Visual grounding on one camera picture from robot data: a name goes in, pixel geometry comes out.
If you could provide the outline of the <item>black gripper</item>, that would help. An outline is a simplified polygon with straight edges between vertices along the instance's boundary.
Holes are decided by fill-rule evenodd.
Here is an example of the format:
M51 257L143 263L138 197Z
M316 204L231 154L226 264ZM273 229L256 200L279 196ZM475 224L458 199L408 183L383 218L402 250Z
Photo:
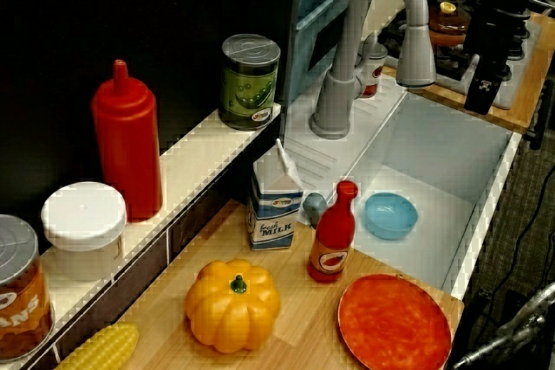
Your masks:
M523 40L529 37L529 12L511 13L477 5L469 23L464 48L479 63L467 91L464 109L488 114L503 81L508 80L508 60L524 58Z

